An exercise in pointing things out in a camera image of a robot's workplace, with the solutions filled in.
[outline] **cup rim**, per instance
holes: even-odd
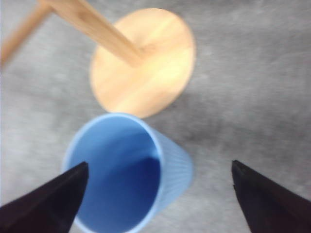
[[[161,171],[163,171],[163,168],[164,168],[163,149],[162,149],[161,144],[160,144],[157,136],[155,135],[153,129],[147,123],[145,123],[143,120],[141,120],[140,118],[138,118],[136,116],[126,114],[126,113],[108,113],[108,114],[100,115],[100,116],[90,120],[83,127],[81,127],[79,129],[79,131],[75,134],[75,136],[71,140],[71,142],[68,146],[68,149],[66,150],[66,154],[65,154],[65,158],[64,158],[63,163],[62,163],[61,171],[64,172],[67,170],[70,158],[72,156],[73,149],[76,147],[76,145],[79,142],[79,140],[81,139],[81,137],[92,126],[94,126],[98,122],[106,120],[108,118],[112,118],[112,117],[127,118],[127,119],[130,119],[130,120],[136,122],[137,124],[139,124],[147,132],[147,134],[150,136],[150,138],[152,139],[152,141],[155,145],[155,148],[157,150],[158,156],[159,156],[160,176],[159,176],[159,185],[158,185],[158,189],[157,189],[154,201],[153,201],[149,211],[147,212],[146,216],[136,226],[134,226],[129,231],[125,232],[125,233],[137,233],[143,227],[145,227],[147,225],[147,223],[152,219],[152,217],[156,214],[157,206],[159,206],[158,204],[160,203],[160,198],[161,198],[161,196],[163,194],[163,190],[164,190],[163,174],[161,172]],[[80,218],[78,216],[75,217],[74,223],[85,233],[96,233],[93,230],[91,230],[90,228],[88,228],[84,223],[82,223],[82,221],[80,220]]]

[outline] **plastic cup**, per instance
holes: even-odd
[[[63,171],[82,161],[89,180],[75,223],[86,233],[138,232],[192,178],[189,155],[128,114],[106,114],[79,130]]]

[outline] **floor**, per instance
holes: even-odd
[[[35,2],[1,1],[1,41]],[[173,11],[196,39],[186,90],[145,119],[189,152],[193,183],[141,232],[249,233],[234,159],[311,200],[311,1],[89,2],[111,22],[140,8]],[[2,203],[58,175],[75,132],[105,113],[89,87],[94,48],[53,15],[1,71]]]

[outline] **wooden rod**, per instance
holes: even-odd
[[[44,0],[64,20],[132,66],[142,52],[85,0]]]
[[[21,23],[19,28],[1,46],[1,67],[11,58],[21,43],[46,18],[52,8],[46,3],[39,3],[33,12]]]

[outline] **blue cup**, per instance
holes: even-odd
[[[63,171],[88,162],[89,180],[75,219],[86,233],[136,233],[189,186],[192,163],[173,141],[128,114],[87,123]]]

